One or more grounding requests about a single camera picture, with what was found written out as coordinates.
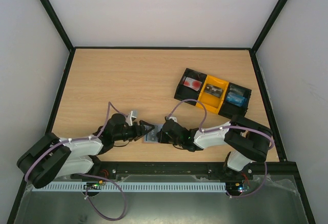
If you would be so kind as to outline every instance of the white side panel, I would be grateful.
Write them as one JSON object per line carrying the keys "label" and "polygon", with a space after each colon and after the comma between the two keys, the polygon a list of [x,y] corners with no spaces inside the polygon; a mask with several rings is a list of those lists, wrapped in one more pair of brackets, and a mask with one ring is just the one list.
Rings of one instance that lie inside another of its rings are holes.
{"label": "white side panel", "polygon": [[328,0],[289,0],[258,52],[289,160],[327,223]]}
{"label": "white side panel", "polygon": [[50,0],[75,46],[251,47],[278,0]]}
{"label": "white side panel", "polygon": [[18,158],[43,135],[68,51],[39,0],[0,0],[0,223],[23,174]]}

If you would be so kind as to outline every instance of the black frame edge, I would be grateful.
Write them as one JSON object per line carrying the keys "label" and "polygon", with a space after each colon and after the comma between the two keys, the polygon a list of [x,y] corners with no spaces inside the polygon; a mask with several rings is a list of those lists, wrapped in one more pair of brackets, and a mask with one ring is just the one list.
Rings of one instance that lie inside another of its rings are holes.
{"label": "black frame edge", "polygon": [[77,46],[76,49],[125,49],[125,50],[233,50],[249,51],[247,47],[146,47],[146,46]]}
{"label": "black frame edge", "polygon": [[256,53],[258,49],[260,48],[261,44],[263,43],[265,37],[267,36],[268,32],[272,28],[273,24],[275,23],[277,17],[279,16],[280,12],[284,8],[285,4],[287,3],[288,0],[278,0],[275,8],[271,12],[268,20],[266,21],[263,29],[261,30],[260,34],[258,35],[252,50]]}
{"label": "black frame edge", "polygon": [[260,89],[260,93],[262,96],[266,116],[268,117],[270,128],[273,132],[273,138],[275,140],[275,145],[276,145],[276,150],[277,150],[277,154],[279,157],[279,161],[287,161],[287,155],[286,155],[285,149],[282,144],[282,140],[281,140],[279,129],[278,129],[278,126],[276,123],[276,119],[275,119],[273,110],[272,110],[272,106],[271,106],[271,102],[270,102],[269,95],[267,92],[267,88],[265,86],[263,76],[261,73],[261,69],[260,69],[255,52],[250,50],[250,56],[251,56],[255,76],[257,79],[258,87]]}
{"label": "black frame edge", "polygon": [[68,78],[68,75],[70,73],[70,69],[71,69],[71,66],[72,66],[74,54],[75,54],[75,48],[73,48],[73,50],[68,55],[65,70],[64,70],[63,76],[61,78],[60,84],[59,84],[59,89],[57,91],[56,99],[55,99],[55,102],[53,104],[52,111],[51,111],[50,118],[49,118],[49,122],[48,122],[48,125],[47,125],[47,128],[46,128],[46,133],[50,133],[52,131],[53,125],[55,123],[56,115],[57,115],[58,108],[59,108],[59,104],[60,104],[60,101],[62,99],[63,92],[64,92],[65,85],[66,85],[66,81],[67,81],[67,78]]}
{"label": "black frame edge", "polygon": [[[58,92],[57,92],[57,95],[56,95],[54,105],[53,105],[52,110],[51,110],[51,114],[50,114],[50,117],[49,117],[49,121],[48,121],[45,133],[51,132],[51,130],[53,128],[53,125],[55,123],[55,119],[56,119],[56,115],[57,115],[57,112],[58,112],[60,100],[62,99],[62,96],[63,96],[63,92],[64,92],[64,88],[65,88],[66,81],[67,81],[67,78],[68,78],[68,74],[69,74],[71,66],[72,66],[74,54],[75,54],[75,48],[72,49],[72,51],[70,52],[70,54],[68,56],[67,63],[66,63],[66,66],[65,66],[65,70],[64,70],[63,76],[61,78],[60,84],[59,84],[59,89],[58,89]],[[17,215],[18,209],[19,209],[19,205],[21,204],[21,200],[22,200],[22,197],[23,197],[23,194],[24,194],[24,191],[25,191],[25,187],[26,187],[26,182],[23,178],[22,182],[20,183],[20,186],[19,186],[16,198],[15,198],[15,201],[14,201],[13,207],[12,207],[11,212],[9,214],[7,224],[12,224],[12,223],[15,222],[16,215]]]}
{"label": "black frame edge", "polygon": [[73,50],[73,45],[72,45],[70,39],[68,38],[68,35],[67,35],[64,27],[62,26],[55,10],[53,9],[50,1],[49,0],[40,0],[40,2],[42,3],[42,5],[43,5],[44,9],[46,10],[50,19],[52,20],[52,23],[54,24],[55,28],[57,29],[59,35],[61,36],[61,39],[63,40],[64,44],[67,47],[67,49],[69,51]]}
{"label": "black frame edge", "polygon": [[24,192],[25,192],[26,182],[24,178],[22,179],[22,182],[20,183],[17,195],[15,197],[14,204],[12,206],[12,209],[10,211],[7,224],[13,224],[15,223],[15,219],[18,213],[19,205],[21,205],[21,200],[23,198]]}

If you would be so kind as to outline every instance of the wooden table surface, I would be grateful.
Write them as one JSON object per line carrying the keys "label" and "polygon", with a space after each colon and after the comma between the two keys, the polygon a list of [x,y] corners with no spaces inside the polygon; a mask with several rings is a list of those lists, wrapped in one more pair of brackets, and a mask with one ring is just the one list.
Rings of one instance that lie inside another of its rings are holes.
{"label": "wooden table surface", "polygon": [[[125,114],[138,110],[137,120],[162,124],[179,102],[173,97],[186,68],[252,89],[246,117],[269,126],[248,51],[77,49],[53,132],[60,137],[82,137],[95,132],[104,124],[108,101]],[[182,126],[196,128],[204,110],[182,104],[174,115]],[[209,112],[203,127],[226,121],[227,118]],[[233,149],[226,145],[193,153],[143,141],[114,147],[99,158],[103,161],[224,161]],[[278,161],[275,148],[268,152],[267,161]]]}

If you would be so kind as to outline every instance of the purple cable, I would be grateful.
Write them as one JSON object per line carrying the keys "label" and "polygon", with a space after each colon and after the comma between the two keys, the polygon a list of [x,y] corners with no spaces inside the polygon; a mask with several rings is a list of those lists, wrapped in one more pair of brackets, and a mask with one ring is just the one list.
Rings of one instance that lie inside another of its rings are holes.
{"label": "purple cable", "polygon": [[[107,121],[108,121],[108,116],[109,116],[109,111],[110,111],[110,108],[111,108],[111,106],[113,107],[113,109],[116,111],[116,112],[118,112],[118,113],[120,113],[120,114],[122,114],[122,115],[124,115],[125,117],[127,117],[125,114],[123,114],[123,113],[121,113],[121,112],[119,112],[113,105],[112,105],[112,103],[111,102],[108,102],[108,108],[107,108],[107,115],[106,115],[106,119],[105,119],[105,123],[104,123],[104,125],[103,125],[103,127],[101,128],[101,130],[99,131],[99,133],[97,134],[97,136],[96,137],[93,137],[92,139],[95,139],[95,138],[99,138],[99,136],[101,136],[101,134],[103,133],[103,131],[104,131],[104,129],[105,129],[105,126],[106,126],[106,123],[107,123]],[[89,137],[82,137],[82,138],[73,138],[73,139],[71,139],[70,140],[70,142],[74,142],[74,141],[78,141],[78,140],[83,140],[83,139],[89,139]],[[32,170],[36,167],[36,165],[45,157],[45,156],[47,156],[50,152],[52,152],[54,149],[56,149],[57,147],[59,147],[59,146],[61,146],[61,145],[63,145],[63,144],[65,144],[65,143],[68,143],[69,142],[69,140],[67,139],[67,140],[64,140],[64,141],[62,141],[62,142],[59,142],[59,143],[57,143],[57,144],[55,144],[54,146],[52,146],[52,147],[50,147],[48,150],[46,150],[33,164],[32,164],[32,166],[29,168],[29,170],[26,172],[26,174],[25,174],[25,177],[24,177],[24,180],[26,181],[26,182],[28,182],[28,180],[29,180],[29,176],[30,176],[30,174],[31,174],[31,172],[32,172]]]}
{"label": "purple cable", "polygon": [[85,177],[90,177],[90,178],[95,178],[95,179],[102,179],[102,180],[105,180],[107,182],[110,182],[112,183],[113,185],[115,185],[119,191],[122,193],[122,196],[123,196],[123,199],[124,199],[124,209],[122,211],[122,214],[117,217],[117,218],[109,218],[103,214],[100,213],[100,211],[96,208],[96,206],[93,204],[93,202],[91,201],[90,197],[88,196],[88,190],[90,189],[90,187],[88,187],[86,189],[86,200],[89,201],[89,203],[91,204],[91,206],[93,207],[94,211],[100,216],[102,217],[103,219],[105,220],[110,220],[110,221],[115,221],[115,220],[121,220],[124,216],[125,216],[125,213],[126,213],[126,210],[127,210],[127,206],[128,206],[128,201],[127,201],[127,197],[125,195],[125,193],[123,192],[122,188],[114,181],[112,181],[111,179],[107,179],[107,178],[104,178],[104,177],[100,177],[100,176],[95,176],[95,175],[90,175],[90,174],[79,174],[79,175],[82,175],[82,176],[85,176]]}
{"label": "purple cable", "polygon": [[265,181],[267,180],[267,174],[268,174],[268,168],[267,168],[267,162],[264,162],[264,177],[263,177],[263,181],[262,183],[260,184],[260,186],[258,188],[256,188],[256,190],[254,190],[253,192],[249,193],[249,194],[246,194],[246,195],[241,195],[241,196],[231,196],[229,194],[229,192],[227,191],[227,195],[230,197],[230,198],[242,198],[242,197],[249,197],[255,193],[257,193],[264,185]]}

